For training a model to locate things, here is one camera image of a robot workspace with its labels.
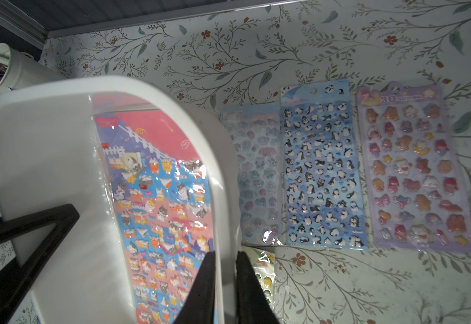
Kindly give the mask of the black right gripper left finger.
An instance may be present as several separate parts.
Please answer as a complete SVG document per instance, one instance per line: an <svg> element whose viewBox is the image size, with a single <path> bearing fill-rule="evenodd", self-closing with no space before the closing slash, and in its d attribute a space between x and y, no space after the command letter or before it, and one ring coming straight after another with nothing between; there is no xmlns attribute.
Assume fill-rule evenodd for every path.
<svg viewBox="0 0 471 324"><path fill-rule="evenodd" d="M208 252L174 324L213 324L215 314L215 252Z"/></svg>

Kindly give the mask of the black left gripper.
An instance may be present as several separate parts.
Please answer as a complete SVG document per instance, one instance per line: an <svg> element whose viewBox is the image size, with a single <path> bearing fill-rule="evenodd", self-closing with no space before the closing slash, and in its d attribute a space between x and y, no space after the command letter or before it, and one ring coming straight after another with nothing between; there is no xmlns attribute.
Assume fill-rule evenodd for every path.
<svg viewBox="0 0 471 324"><path fill-rule="evenodd" d="M9 242L30 232L49 227L51 230L25 262L12 261L0 270L0 323L8 323L30 291L34 282L80 218L71 205L60 205L36 213L4 221L0 219L0 244Z"/></svg>

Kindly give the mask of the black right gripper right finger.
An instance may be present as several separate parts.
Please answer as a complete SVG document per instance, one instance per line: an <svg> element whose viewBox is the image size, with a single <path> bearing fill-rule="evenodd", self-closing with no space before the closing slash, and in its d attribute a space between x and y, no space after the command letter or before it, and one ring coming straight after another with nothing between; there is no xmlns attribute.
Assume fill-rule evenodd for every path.
<svg viewBox="0 0 471 324"><path fill-rule="evenodd" d="M279 324L271 310L250 259L238 252L236 259L237 318L241 324Z"/></svg>

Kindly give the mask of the green mushroom sticker sheet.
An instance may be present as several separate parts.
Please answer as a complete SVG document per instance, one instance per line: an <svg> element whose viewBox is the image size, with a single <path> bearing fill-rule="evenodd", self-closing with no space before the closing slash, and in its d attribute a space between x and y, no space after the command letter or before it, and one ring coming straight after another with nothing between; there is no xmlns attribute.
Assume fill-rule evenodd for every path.
<svg viewBox="0 0 471 324"><path fill-rule="evenodd" d="M272 252L254 247L242 247L242 250L249 257L250 263L261 285L265 298L270 307L273 308L276 282L275 255Z"/></svg>

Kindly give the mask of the pink blue fox sticker sheet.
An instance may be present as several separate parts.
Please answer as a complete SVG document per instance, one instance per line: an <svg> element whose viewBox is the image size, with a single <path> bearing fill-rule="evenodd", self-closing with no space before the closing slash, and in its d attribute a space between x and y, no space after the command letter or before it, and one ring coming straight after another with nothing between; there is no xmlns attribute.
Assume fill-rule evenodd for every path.
<svg viewBox="0 0 471 324"><path fill-rule="evenodd" d="M214 249L207 170L159 110L95 116L138 323L172 323Z"/></svg>

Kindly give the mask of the white plastic storage tray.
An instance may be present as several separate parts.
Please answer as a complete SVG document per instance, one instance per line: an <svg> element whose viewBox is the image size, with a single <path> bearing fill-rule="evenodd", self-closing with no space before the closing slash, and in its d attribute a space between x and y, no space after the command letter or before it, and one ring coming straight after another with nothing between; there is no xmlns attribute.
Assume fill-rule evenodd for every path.
<svg viewBox="0 0 471 324"><path fill-rule="evenodd" d="M0 95L0 210L5 220L71 204L80 218L36 279L43 323L138 323L95 116L159 110L207 170L216 254L215 323L236 320L238 162L212 113L132 78L103 76Z"/></svg>

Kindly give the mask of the light blue sticker sheet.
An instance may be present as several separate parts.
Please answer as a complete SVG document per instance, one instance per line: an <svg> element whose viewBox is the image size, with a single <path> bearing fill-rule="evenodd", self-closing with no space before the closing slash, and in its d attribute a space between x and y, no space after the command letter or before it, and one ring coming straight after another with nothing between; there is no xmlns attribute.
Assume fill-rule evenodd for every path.
<svg viewBox="0 0 471 324"><path fill-rule="evenodd" d="M225 107L221 121L237 153L242 241L249 246L280 244L282 177L280 107Z"/></svg>

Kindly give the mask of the pink 3D sticker sheet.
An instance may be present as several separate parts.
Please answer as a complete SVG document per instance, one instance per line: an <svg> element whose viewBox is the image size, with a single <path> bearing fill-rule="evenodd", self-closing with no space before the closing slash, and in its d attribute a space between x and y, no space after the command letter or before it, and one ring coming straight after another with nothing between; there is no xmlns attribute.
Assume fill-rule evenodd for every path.
<svg viewBox="0 0 471 324"><path fill-rule="evenodd" d="M442 89L356 96L375 244L471 253L471 207L453 147Z"/></svg>

